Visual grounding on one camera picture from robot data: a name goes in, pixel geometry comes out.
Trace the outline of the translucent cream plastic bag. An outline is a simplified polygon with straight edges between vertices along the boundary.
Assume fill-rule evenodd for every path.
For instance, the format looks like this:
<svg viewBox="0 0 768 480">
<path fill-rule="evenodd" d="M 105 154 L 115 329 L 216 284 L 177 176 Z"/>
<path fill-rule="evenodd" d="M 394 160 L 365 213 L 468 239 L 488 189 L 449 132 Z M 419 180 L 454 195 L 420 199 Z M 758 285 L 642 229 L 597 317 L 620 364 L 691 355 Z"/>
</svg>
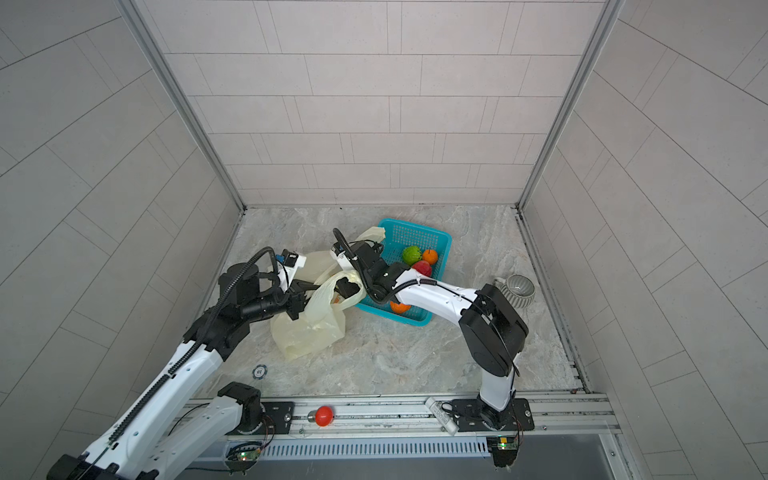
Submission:
<svg viewBox="0 0 768 480">
<path fill-rule="evenodd" d="M 309 296 L 304 311 L 296 320 L 286 313 L 274 317 L 270 330 L 278 349 L 291 361 L 320 352 L 345 335 L 345 311 L 360 303 L 367 295 L 357 299 L 341 299 L 335 292 L 341 277 L 361 277 L 357 271 L 344 270 L 330 251 L 315 251 L 307 255 L 305 266 L 295 279 L 316 284 L 318 289 Z"/>
</svg>

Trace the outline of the green fruit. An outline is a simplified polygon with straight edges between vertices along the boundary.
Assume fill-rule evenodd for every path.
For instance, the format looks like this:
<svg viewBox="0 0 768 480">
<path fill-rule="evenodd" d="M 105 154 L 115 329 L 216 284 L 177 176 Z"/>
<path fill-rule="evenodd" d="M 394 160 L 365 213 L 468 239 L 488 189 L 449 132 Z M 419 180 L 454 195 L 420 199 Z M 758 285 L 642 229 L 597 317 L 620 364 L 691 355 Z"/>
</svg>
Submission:
<svg viewBox="0 0 768 480">
<path fill-rule="evenodd" d="M 412 266 L 422 260 L 422 250 L 416 245 L 408 246 L 402 250 L 401 258 L 406 265 Z"/>
</svg>

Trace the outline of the red fruit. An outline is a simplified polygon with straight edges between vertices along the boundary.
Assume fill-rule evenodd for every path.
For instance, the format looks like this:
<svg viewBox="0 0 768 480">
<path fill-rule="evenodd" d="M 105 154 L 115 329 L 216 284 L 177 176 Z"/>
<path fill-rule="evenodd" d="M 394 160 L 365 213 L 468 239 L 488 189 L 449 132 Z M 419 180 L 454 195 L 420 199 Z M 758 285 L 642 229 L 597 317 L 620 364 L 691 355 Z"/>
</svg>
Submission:
<svg viewBox="0 0 768 480">
<path fill-rule="evenodd" d="M 432 265 L 425 260 L 419 260 L 415 262 L 411 268 L 426 277 L 431 277 L 433 273 Z"/>
</svg>

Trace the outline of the small orange fruit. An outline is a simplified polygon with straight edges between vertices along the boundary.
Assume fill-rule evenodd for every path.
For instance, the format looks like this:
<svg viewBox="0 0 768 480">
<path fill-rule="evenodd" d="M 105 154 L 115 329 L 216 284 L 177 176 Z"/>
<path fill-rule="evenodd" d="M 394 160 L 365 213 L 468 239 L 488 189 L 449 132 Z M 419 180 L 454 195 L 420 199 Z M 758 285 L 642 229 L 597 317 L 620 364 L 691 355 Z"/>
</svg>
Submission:
<svg viewBox="0 0 768 480">
<path fill-rule="evenodd" d="M 435 265 L 439 260 L 439 255 L 436 250 L 428 249 L 422 252 L 422 260 L 430 265 Z"/>
</svg>

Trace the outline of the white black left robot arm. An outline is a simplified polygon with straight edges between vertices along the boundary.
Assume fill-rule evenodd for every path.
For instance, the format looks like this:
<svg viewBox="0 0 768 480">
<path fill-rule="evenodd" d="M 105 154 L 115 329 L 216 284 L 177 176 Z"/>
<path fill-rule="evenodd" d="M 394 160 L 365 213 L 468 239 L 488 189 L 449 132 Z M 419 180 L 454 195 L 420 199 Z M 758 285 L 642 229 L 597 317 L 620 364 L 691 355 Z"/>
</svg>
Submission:
<svg viewBox="0 0 768 480">
<path fill-rule="evenodd" d="M 167 366 L 102 436 L 77 456 L 64 454 L 50 479 L 174 479 L 222 436 L 262 434 L 235 450 L 238 470 L 255 464 L 276 425 L 260 391 L 231 382 L 189 416 L 182 409 L 249 334 L 281 313 L 297 319 L 315 285 L 299 280 L 306 258 L 265 247 L 219 278 L 220 296 L 184 334 Z"/>
</svg>

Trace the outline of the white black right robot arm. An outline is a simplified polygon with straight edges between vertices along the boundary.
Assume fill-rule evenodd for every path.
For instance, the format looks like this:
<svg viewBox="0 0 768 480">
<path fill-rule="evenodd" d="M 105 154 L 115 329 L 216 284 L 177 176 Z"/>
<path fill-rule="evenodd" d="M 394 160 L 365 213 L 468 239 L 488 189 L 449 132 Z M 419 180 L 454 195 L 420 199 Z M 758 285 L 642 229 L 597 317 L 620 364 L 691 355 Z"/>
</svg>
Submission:
<svg viewBox="0 0 768 480">
<path fill-rule="evenodd" d="M 476 416 L 490 429 L 521 426 L 514 412 L 516 359 L 529 327 L 501 290 L 486 284 L 479 290 L 449 285 L 421 274 L 402 262 L 387 263 L 383 246 L 372 240 L 347 241 L 333 230 L 333 255 L 343 270 L 355 271 L 361 289 L 377 305 L 392 301 L 420 308 L 461 330 L 471 357 L 481 369 Z"/>
</svg>

